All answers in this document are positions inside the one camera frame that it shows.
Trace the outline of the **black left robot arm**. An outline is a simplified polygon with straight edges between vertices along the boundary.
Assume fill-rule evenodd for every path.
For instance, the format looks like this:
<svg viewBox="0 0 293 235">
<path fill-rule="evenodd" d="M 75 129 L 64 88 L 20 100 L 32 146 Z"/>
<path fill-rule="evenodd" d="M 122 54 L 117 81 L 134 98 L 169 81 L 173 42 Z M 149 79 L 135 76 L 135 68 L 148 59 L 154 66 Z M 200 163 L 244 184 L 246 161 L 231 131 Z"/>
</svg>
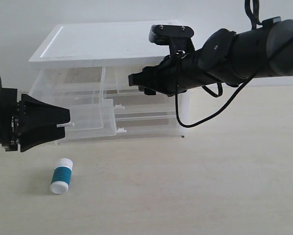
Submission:
<svg viewBox="0 0 293 235">
<path fill-rule="evenodd" d="M 37 145 L 65 137 L 59 124 L 70 122 L 70 111 L 22 94 L 17 101 L 17 89 L 0 92 L 0 144 L 6 152 L 25 152 Z"/>
</svg>

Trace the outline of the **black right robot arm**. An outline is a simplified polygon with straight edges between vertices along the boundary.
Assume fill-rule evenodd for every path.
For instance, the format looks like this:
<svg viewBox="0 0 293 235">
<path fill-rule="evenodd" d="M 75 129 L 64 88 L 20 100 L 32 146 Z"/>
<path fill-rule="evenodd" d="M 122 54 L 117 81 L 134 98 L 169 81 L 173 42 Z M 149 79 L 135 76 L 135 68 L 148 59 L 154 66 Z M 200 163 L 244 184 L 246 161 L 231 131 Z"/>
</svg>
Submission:
<svg viewBox="0 0 293 235">
<path fill-rule="evenodd" d="M 293 20 L 271 18 L 240 34 L 222 28 L 200 49 L 193 35 L 188 26 L 153 25 L 149 41 L 168 46 L 170 53 L 158 65 L 130 74 L 129 85 L 146 95 L 173 96 L 211 84 L 237 87 L 250 76 L 293 76 Z"/>
</svg>

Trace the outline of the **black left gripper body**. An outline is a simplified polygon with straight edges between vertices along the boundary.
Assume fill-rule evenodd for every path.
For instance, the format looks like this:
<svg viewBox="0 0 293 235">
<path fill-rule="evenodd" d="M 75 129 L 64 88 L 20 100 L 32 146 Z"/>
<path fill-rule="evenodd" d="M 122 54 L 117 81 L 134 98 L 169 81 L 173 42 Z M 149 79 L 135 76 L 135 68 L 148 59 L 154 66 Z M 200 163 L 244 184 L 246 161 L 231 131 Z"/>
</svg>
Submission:
<svg viewBox="0 0 293 235">
<path fill-rule="evenodd" d="M 0 92 L 0 143 L 6 152 L 18 151 L 19 147 L 19 116 L 21 100 L 18 90 L 2 88 Z"/>
</svg>

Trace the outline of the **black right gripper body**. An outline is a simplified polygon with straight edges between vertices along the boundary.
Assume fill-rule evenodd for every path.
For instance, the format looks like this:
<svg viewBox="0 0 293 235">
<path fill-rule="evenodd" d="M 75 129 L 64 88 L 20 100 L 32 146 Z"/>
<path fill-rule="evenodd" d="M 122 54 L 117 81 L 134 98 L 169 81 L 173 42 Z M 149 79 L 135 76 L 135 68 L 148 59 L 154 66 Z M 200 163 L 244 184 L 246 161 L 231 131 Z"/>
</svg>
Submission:
<svg viewBox="0 0 293 235">
<path fill-rule="evenodd" d="M 147 66 L 141 72 L 141 91 L 173 96 L 189 89 L 207 85 L 206 74 L 198 68 L 194 54 L 178 51 L 166 56 L 156 66 Z"/>
</svg>

